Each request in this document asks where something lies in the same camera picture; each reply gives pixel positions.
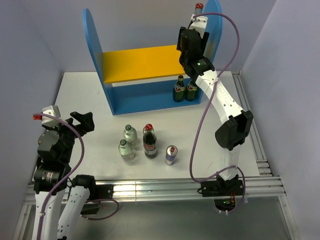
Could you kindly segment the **tall Coca-Cola bottle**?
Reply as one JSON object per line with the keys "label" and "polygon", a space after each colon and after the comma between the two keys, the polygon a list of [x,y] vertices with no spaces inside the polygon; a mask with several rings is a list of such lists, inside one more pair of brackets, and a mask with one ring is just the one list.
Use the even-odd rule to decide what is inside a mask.
{"label": "tall Coca-Cola bottle", "polygon": [[203,13],[204,5],[200,2],[195,4],[193,15],[200,15]]}

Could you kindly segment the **clear water bottle front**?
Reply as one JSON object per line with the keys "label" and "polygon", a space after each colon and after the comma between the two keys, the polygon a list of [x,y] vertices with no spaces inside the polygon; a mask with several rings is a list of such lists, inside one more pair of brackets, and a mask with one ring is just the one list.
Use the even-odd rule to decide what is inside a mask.
{"label": "clear water bottle front", "polygon": [[118,151],[122,159],[125,161],[133,160],[135,157],[135,153],[133,152],[131,143],[126,141],[125,139],[120,140],[118,145]]}

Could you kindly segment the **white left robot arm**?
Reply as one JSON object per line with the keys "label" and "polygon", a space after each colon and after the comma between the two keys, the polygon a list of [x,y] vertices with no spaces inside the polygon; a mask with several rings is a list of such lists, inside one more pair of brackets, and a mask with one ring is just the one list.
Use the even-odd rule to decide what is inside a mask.
{"label": "white left robot arm", "polygon": [[35,192],[35,220],[32,239],[69,240],[87,200],[98,193],[92,175],[77,175],[68,184],[76,170],[70,160],[76,140],[81,146],[80,158],[84,158],[85,146],[82,137],[95,129],[93,113],[76,111],[63,120],[55,106],[33,114],[45,128],[38,138],[38,158],[33,176]]}

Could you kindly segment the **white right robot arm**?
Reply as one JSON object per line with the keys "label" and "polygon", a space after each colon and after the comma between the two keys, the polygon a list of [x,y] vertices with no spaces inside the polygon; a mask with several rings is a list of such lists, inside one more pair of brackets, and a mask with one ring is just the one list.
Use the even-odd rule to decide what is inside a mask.
{"label": "white right robot arm", "polygon": [[208,32],[200,34],[195,29],[181,27],[177,41],[177,50],[181,52],[179,63],[190,77],[186,99],[193,100],[195,94],[192,91],[201,89],[221,122],[214,136],[224,151],[219,162],[223,171],[217,174],[215,181],[202,182],[201,190],[204,197],[241,195],[244,185],[239,179],[237,165],[241,146],[251,129],[253,114],[236,103],[219,79],[211,61],[204,56],[209,35]]}

